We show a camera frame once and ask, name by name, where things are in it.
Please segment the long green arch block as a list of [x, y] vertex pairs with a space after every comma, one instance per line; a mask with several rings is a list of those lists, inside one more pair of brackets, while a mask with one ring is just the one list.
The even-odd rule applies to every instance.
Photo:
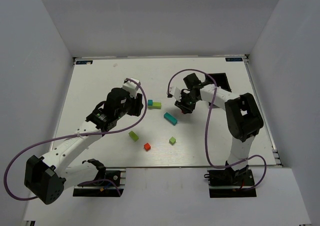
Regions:
[[161, 102], [152, 102], [152, 103], [148, 104], [147, 107], [149, 109], [161, 109], [162, 108], [162, 104], [161, 104]]

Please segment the teal arch block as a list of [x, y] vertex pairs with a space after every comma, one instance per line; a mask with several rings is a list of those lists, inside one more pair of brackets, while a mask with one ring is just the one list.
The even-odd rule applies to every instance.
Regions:
[[164, 117], [165, 120], [167, 120], [172, 125], [176, 125], [178, 123], [178, 120], [175, 117], [173, 117], [171, 114], [169, 114], [168, 112], [166, 112], [163, 115], [163, 117]]

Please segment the black plastic bin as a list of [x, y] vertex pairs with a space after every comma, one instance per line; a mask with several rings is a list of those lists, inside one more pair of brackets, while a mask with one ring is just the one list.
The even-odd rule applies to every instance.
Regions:
[[209, 77], [205, 76], [205, 80], [212, 81], [211, 77], [215, 80], [216, 85], [218, 87], [221, 87], [226, 91], [232, 92], [226, 73], [212, 73], [209, 74]]

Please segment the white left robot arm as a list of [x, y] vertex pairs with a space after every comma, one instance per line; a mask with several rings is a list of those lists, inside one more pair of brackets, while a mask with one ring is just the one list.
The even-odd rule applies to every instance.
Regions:
[[75, 134], [65, 139], [52, 151], [26, 162], [24, 184], [44, 204], [56, 201], [62, 192], [74, 185], [100, 179], [95, 173], [99, 167], [85, 160], [81, 165], [70, 164], [89, 146], [104, 135], [112, 133], [117, 122], [124, 117], [143, 117], [147, 98], [144, 92], [113, 88], [106, 100], [99, 102], [86, 117]]

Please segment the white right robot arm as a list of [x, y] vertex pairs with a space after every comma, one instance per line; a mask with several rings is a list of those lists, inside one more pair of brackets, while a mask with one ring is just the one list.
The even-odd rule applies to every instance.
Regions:
[[249, 174], [249, 152], [255, 137], [264, 126], [261, 113], [251, 93], [232, 92], [225, 73], [205, 74], [201, 81], [196, 70], [183, 79], [186, 88], [168, 85], [167, 96], [176, 99], [175, 106], [183, 114], [191, 114], [199, 101], [209, 109], [217, 107], [226, 114], [227, 127], [232, 135], [231, 149], [224, 166], [214, 166], [207, 176], [213, 185], [231, 186], [244, 183]]

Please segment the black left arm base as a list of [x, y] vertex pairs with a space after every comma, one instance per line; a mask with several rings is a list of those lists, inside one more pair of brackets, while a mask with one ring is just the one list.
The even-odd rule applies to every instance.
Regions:
[[107, 169], [104, 175], [96, 177], [97, 182], [75, 186], [73, 197], [121, 197], [126, 183], [126, 170]]

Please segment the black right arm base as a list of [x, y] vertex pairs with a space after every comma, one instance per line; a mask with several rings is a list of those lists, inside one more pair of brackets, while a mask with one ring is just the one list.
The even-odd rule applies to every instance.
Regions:
[[208, 170], [204, 174], [208, 180], [210, 198], [248, 198], [256, 197], [256, 189], [252, 171], [232, 178], [225, 170]]

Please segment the green rectangular block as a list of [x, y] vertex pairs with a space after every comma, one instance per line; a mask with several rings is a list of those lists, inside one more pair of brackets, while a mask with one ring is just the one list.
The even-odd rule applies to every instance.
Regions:
[[128, 135], [129, 135], [129, 137], [130, 137], [134, 142], [136, 142], [136, 141], [139, 140], [138, 135], [137, 135], [135, 132], [133, 132], [133, 131], [130, 131]]

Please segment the small green cube block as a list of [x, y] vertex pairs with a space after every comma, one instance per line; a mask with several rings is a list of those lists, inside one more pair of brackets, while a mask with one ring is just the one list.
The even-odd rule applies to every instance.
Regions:
[[169, 139], [169, 143], [170, 143], [171, 145], [174, 145], [174, 144], [176, 143], [176, 139], [175, 139], [174, 137], [171, 137], [171, 138]]

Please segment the right blue table label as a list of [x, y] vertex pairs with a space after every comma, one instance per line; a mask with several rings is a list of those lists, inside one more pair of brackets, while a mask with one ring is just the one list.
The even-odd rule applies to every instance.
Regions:
[[225, 58], [227, 62], [242, 62], [243, 58], [241, 57], [227, 57]]

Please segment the blue table label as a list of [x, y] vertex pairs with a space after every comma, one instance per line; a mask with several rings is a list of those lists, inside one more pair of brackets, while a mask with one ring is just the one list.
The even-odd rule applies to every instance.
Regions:
[[227, 62], [242, 62], [243, 58], [241, 57], [227, 57], [225, 58]]
[[93, 60], [80, 60], [76, 61], [76, 65], [91, 65], [93, 63]]

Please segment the left blue table label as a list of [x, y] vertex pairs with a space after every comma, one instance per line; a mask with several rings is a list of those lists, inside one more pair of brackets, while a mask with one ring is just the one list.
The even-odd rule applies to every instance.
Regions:
[[80, 60], [76, 61], [76, 65], [91, 65], [93, 63], [93, 60]]

